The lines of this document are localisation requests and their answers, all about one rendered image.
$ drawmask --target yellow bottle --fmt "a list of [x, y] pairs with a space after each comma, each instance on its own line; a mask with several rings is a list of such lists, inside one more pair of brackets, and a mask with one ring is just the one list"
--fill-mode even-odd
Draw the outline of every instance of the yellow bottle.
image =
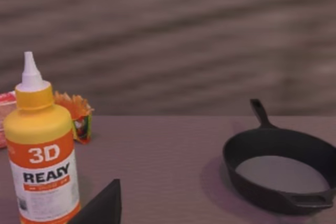
[[70, 113], [25, 52], [17, 109], [4, 121], [21, 224], [64, 224], [80, 210]]

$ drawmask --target squeeze bottle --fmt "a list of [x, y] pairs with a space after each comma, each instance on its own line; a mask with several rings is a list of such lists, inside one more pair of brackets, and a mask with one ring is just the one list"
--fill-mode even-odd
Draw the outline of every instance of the squeeze bottle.
[[21, 224], [65, 224], [80, 210], [72, 120], [25, 52], [17, 109], [4, 120]]

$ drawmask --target french fries box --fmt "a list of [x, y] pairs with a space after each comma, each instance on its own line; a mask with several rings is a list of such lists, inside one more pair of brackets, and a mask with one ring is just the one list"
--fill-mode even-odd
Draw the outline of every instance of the french fries box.
[[6, 147], [6, 138], [3, 128], [5, 117], [16, 109], [15, 92], [0, 94], [0, 148]]
[[80, 95], [70, 97], [67, 93], [55, 92], [55, 103], [69, 110], [73, 121], [73, 137], [82, 144], [91, 140], [91, 123], [93, 109], [87, 99]]

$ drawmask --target table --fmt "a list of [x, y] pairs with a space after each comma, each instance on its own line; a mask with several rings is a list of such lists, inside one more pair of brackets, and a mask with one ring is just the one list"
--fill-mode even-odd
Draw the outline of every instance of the table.
[[[332, 117], [270, 119], [336, 144]], [[92, 142], [76, 144], [81, 200], [85, 205], [120, 178], [123, 224], [335, 224], [336, 207], [314, 217], [285, 217], [234, 191], [222, 147], [257, 126], [252, 116], [95, 116]], [[0, 223], [18, 224], [7, 150], [0, 150], [0, 173]]]

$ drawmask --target pan handle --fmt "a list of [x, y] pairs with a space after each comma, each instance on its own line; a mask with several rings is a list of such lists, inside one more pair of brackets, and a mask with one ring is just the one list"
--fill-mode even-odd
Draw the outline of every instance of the pan handle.
[[277, 128], [269, 122], [266, 110], [259, 99], [250, 99], [250, 103], [260, 122], [260, 128]]
[[316, 194], [291, 194], [281, 193], [295, 208], [300, 209], [327, 209], [333, 206], [334, 193], [326, 191]]

